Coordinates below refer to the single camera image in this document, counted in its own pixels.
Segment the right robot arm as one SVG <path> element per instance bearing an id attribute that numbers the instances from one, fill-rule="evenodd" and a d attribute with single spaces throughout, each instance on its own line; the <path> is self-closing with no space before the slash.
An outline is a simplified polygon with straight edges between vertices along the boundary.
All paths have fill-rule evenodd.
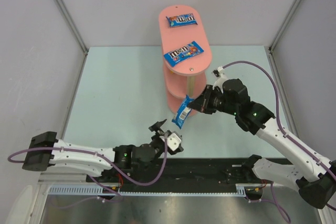
<path id="1" fill-rule="evenodd" d="M 218 111 L 234 116 L 243 131 L 266 141 L 290 162 L 281 165 L 253 155 L 244 165 L 257 178 L 293 189 L 317 209 L 327 206 L 335 193 L 335 162 L 278 124 L 269 109 L 250 99 L 246 86 L 239 79 L 226 80 L 221 88 L 207 85 L 188 107 L 205 114 Z"/>

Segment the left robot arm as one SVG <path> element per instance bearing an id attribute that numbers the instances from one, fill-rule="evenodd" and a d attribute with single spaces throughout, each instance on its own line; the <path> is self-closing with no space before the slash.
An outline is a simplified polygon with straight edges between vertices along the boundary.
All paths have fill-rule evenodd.
<path id="1" fill-rule="evenodd" d="M 119 145 L 114 148 L 95 148 L 71 144 L 57 139 L 55 132 L 34 136 L 23 162 L 24 170 L 44 172 L 47 168 L 70 168 L 92 177 L 103 172 L 123 171 L 130 175 L 138 168 L 146 168 L 164 154 L 175 155 L 183 151 L 182 137 L 175 131 L 163 131 L 163 121 L 149 127 L 153 132 L 147 144 Z"/>

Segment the blue white candy bar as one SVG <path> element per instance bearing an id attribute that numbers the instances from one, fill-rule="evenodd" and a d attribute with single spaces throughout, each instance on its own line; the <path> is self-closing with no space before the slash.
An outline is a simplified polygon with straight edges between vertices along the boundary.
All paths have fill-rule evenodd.
<path id="1" fill-rule="evenodd" d="M 172 119 L 172 123 L 174 123 L 180 130 L 182 129 L 186 118 L 191 113 L 192 109 L 189 108 L 188 105 L 193 101 L 194 99 L 186 95 Z"/>

